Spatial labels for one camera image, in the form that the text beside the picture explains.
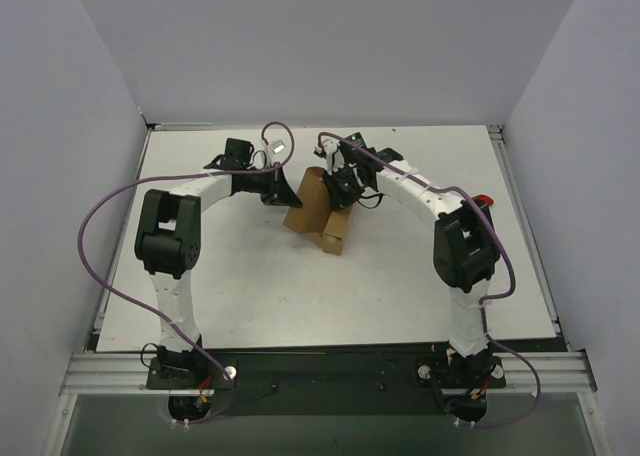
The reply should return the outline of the brown cardboard express box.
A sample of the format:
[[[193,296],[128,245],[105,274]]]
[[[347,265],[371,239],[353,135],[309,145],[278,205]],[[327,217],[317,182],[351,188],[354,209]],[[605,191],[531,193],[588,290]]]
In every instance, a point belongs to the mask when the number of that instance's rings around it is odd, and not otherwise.
[[[290,208],[283,226],[318,246],[324,253],[341,255],[350,228],[353,207],[333,210],[329,193],[321,179],[324,170],[308,167],[297,196],[301,208]]]

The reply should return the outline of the red black utility knife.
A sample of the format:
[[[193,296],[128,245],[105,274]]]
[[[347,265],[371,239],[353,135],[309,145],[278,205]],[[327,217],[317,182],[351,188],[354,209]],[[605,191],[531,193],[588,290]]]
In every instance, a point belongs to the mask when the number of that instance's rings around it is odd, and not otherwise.
[[[488,195],[477,195],[473,197],[473,200],[478,204],[483,204],[487,207],[491,207],[494,205],[494,200]]]

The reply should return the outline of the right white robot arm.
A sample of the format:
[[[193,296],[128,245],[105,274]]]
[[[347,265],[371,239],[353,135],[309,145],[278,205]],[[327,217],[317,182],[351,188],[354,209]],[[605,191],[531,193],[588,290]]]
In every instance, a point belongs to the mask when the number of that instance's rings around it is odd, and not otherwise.
[[[481,299],[500,258],[486,228],[491,223],[488,207],[479,206],[484,215],[479,218],[463,197],[437,190],[398,152],[368,148],[358,135],[344,141],[328,138],[316,145],[314,154],[325,161],[321,179],[333,209],[360,202],[371,189],[433,226],[434,269],[451,296],[449,365],[465,376],[487,371],[491,356]]]

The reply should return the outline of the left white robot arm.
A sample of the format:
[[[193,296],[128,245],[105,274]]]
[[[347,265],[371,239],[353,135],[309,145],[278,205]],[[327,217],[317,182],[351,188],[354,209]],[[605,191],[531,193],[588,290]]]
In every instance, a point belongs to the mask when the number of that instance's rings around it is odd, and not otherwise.
[[[229,138],[225,151],[194,178],[170,191],[146,192],[134,253],[154,286],[161,317],[157,362],[183,387],[193,387],[212,366],[197,348],[202,344],[196,325],[191,271],[199,260],[202,214],[237,193],[260,196],[266,206],[300,208],[302,202],[288,184],[282,163],[291,153],[281,141],[262,139],[262,148]]]

